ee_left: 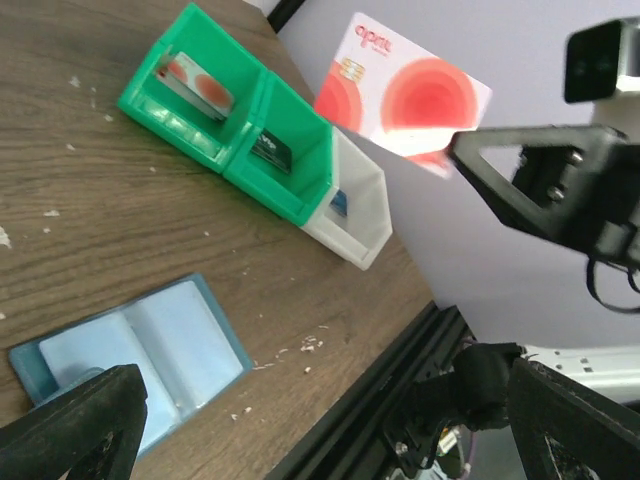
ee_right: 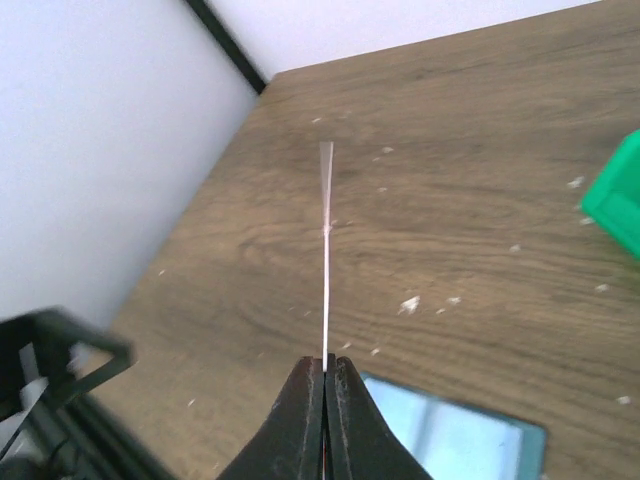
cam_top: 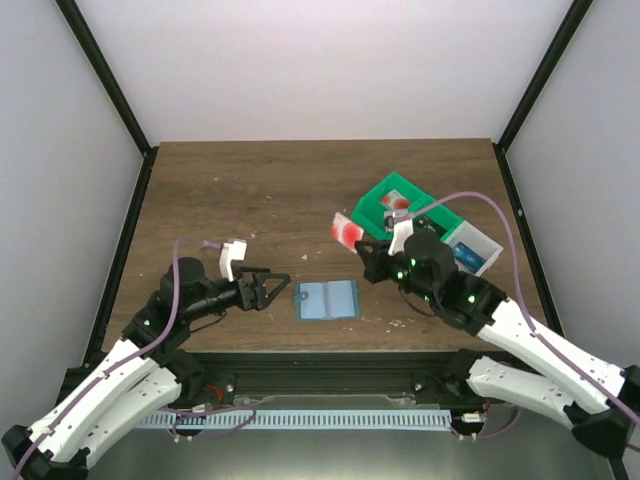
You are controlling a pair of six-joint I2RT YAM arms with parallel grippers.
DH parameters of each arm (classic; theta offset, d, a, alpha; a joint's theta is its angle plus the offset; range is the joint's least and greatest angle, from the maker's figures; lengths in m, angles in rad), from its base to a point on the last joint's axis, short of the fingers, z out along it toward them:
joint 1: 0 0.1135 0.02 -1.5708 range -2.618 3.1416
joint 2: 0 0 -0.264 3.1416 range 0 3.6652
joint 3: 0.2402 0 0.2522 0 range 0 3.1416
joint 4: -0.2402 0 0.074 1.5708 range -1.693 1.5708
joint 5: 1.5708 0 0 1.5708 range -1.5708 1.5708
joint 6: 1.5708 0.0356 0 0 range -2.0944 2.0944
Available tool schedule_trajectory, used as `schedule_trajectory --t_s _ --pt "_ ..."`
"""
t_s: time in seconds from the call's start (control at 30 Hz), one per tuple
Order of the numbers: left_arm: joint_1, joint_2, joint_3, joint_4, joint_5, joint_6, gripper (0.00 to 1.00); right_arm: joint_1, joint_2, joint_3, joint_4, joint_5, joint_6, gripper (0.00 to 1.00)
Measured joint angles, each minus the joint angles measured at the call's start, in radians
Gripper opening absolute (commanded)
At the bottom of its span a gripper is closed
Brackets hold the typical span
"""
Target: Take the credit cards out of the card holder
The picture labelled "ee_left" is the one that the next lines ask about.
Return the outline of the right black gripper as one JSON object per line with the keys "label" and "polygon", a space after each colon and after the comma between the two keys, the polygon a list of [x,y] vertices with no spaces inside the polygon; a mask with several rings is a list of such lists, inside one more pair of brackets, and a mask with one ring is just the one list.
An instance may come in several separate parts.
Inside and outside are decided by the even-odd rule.
{"label": "right black gripper", "polygon": [[[597,260],[639,258],[639,145],[604,125],[481,128],[447,153],[499,221]],[[490,153],[515,153],[512,176]]]}

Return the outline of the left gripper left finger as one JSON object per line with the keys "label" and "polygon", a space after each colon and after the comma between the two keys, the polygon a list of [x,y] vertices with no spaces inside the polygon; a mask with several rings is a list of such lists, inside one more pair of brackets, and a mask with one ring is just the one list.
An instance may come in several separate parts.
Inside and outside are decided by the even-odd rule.
{"label": "left gripper left finger", "polygon": [[147,418],[137,365],[119,365],[1,428],[3,479],[128,479]]}

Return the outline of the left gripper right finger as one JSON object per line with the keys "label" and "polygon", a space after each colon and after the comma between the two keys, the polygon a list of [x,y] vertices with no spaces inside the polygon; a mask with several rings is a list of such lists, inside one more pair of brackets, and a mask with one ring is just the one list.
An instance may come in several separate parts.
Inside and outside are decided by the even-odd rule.
{"label": "left gripper right finger", "polygon": [[515,361],[507,411],[527,478],[639,477],[639,414],[541,363]]}

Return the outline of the blue card holder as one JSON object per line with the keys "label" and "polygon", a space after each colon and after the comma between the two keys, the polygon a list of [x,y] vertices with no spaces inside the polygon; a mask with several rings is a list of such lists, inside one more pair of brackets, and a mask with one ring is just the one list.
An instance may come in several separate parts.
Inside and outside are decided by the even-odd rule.
{"label": "blue card holder", "polygon": [[17,345],[9,362],[35,406],[109,368],[136,365],[147,391],[140,456],[253,367],[200,274]]}

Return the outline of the red white card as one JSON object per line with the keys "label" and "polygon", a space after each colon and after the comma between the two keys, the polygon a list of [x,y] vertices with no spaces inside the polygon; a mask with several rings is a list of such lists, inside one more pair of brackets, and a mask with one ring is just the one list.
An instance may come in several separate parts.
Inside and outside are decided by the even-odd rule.
{"label": "red white card", "polygon": [[442,178],[459,131],[478,127],[491,89],[373,18],[355,13],[314,102],[331,123]]}
{"label": "red white card", "polygon": [[165,57],[156,69],[156,77],[214,120],[226,120],[233,110],[235,98],[231,92],[184,52]]}

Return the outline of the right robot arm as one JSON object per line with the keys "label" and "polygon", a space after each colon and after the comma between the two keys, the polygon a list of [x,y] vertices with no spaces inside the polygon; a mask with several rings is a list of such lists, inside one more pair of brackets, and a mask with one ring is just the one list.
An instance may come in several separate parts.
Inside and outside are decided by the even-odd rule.
{"label": "right robot arm", "polygon": [[[582,253],[596,268],[639,268],[639,147],[603,125],[456,133],[448,155],[500,222]],[[412,383],[384,426],[409,478],[433,465],[442,431],[509,427],[530,479],[635,479],[639,415],[515,343],[475,343],[448,373]]]}

